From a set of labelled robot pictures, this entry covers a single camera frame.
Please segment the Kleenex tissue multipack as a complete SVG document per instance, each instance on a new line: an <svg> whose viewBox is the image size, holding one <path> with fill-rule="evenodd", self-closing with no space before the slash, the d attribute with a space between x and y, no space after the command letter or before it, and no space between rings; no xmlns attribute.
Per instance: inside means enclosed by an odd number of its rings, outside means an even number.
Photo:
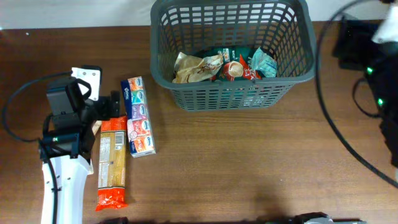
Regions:
<svg viewBox="0 0 398 224"><path fill-rule="evenodd" d="M121 81L124 107L127 115L127 137L132 157L155 154L146 89L142 77Z"/></svg>

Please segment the beige snack pouch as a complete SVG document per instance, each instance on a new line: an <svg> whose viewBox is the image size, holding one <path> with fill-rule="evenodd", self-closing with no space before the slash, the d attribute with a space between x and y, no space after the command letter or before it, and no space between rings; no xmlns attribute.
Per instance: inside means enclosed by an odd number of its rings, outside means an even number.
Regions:
<svg viewBox="0 0 398 224"><path fill-rule="evenodd" d="M196 83L214 77L223 65L221 54L199 58L180 52L174 64L173 83Z"/></svg>

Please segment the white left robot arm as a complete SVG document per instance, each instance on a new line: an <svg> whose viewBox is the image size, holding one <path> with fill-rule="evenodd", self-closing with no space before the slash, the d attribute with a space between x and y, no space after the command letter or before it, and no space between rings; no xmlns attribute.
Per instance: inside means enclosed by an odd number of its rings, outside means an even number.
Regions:
<svg viewBox="0 0 398 224"><path fill-rule="evenodd" d="M83 194L91 167L97 121L119 117L120 93L90 99L91 85L79 78L55 80L46 95L51 113L39 139L44 175L42 223L81 223Z"/></svg>

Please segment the green Nescafe coffee bag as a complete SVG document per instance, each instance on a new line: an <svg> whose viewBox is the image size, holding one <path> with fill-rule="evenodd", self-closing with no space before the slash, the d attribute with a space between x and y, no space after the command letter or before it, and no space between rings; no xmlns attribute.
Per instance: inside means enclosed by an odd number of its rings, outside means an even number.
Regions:
<svg viewBox="0 0 398 224"><path fill-rule="evenodd" d="M249 47L217 47L204 51L203 56L209 57L221 54L223 65L215 77L215 81L261 80L261 74L251 66L255 49Z"/></svg>

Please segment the orange spaghetti packet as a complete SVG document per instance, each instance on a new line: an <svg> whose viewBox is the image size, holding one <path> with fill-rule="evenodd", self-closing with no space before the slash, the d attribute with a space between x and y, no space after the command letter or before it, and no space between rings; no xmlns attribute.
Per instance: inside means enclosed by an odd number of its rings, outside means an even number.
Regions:
<svg viewBox="0 0 398 224"><path fill-rule="evenodd" d="M103 121L100 130L96 210L119 209L125 202L127 117Z"/></svg>

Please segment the teal wet wipes packet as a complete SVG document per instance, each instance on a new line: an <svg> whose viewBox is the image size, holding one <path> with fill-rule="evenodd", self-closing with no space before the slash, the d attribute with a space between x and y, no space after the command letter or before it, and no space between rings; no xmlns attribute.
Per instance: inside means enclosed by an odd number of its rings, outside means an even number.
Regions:
<svg viewBox="0 0 398 224"><path fill-rule="evenodd" d="M277 62L259 47L252 56L252 68L260 71L266 78L277 76Z"/></svg>

